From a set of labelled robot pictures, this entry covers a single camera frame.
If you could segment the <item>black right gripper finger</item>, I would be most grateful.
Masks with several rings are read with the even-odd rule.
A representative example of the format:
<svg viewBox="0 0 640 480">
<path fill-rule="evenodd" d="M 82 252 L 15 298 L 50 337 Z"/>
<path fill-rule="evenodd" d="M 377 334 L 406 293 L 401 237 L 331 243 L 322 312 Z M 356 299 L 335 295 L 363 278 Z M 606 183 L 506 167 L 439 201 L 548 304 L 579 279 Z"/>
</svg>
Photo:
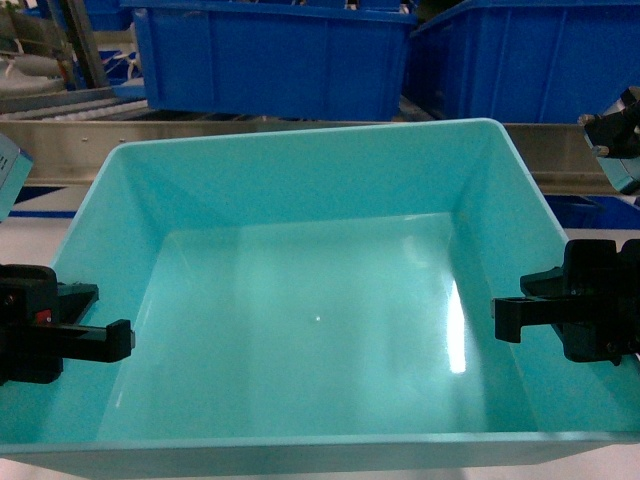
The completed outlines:
<svg viewBox="0 0 640 480">
<path fill-rule="evenodd" d="M 518 344 L 522 341 L 522 329 L 529 326 L 550 325 L 563 339 L 570 301 L 542 297 L 494 298 L 491 313 L 497 340 Z"/>
</svg>

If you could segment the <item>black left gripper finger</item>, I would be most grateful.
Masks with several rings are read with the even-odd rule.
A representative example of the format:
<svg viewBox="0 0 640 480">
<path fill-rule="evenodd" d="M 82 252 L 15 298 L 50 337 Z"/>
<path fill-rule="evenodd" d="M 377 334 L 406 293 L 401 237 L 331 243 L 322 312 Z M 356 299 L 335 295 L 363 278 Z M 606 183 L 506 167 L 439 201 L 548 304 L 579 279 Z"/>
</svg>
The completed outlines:
<svg viewBox="0 0 640 480">
<path fill-rule="evenodd" d="M 136 345 L 130 320 L 106 327 L 61 325 L 53 329 L 51 351 L 73 360 L 114 363 L 128 358 Z"/>
</svg>

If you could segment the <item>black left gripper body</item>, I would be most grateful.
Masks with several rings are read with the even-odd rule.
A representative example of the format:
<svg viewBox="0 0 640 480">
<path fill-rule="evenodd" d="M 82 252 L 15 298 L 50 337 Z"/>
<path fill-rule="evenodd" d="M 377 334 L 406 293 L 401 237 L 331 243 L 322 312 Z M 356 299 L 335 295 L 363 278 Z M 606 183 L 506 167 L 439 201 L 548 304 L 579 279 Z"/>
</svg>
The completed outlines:
<svg viewBox="0 0 640 480">
<path fill-rule="evenodd" d="M 96 361 L 99 335 L 80 321 L 98 300 L 95 284 L 64 284 L 46 266 L 1 267 L 1 382 L 49 384 L 65 359 Z"/>
</svg>

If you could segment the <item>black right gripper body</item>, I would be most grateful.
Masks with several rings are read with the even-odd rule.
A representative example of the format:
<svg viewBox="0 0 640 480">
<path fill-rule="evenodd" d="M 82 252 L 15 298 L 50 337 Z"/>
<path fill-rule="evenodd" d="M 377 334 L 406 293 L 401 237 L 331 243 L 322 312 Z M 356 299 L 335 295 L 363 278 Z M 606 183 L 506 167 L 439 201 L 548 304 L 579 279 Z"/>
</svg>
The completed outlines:
<svg viewBox="0 0 640 480">
<path fill-rule="evenodd" d="M 523 276 L 520 288 L 542 304 L 533 323 L 552 326 L 568 360 L 619 365 L 639 352 L 637 239 L 621 248 L 607 239 L 571 240 L 560 267 Z"/>
</svg>

